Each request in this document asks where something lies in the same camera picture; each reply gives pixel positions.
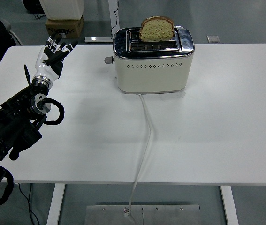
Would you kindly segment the white-black robot hand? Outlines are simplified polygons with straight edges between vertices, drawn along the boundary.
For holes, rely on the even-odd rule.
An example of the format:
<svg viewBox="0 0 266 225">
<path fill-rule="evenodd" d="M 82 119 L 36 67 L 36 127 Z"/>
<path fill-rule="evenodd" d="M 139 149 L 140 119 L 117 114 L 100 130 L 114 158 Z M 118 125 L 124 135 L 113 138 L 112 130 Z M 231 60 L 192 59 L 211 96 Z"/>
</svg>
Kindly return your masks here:
<svg viewBox="0 0 266 225">
<path fill-rule="evenodd" d="M 78 44 L 77 40 L 68 45 L 65 42 L 59 44 L 61 38 L 55 38 L 55 36 L 56 34 L 54 33 L 47 39 L 45 45 L 38 54 L 35 64 L 35 76 L 45 76 L 51 81 L 60 78 L 64 59 Z"/>
</svg>

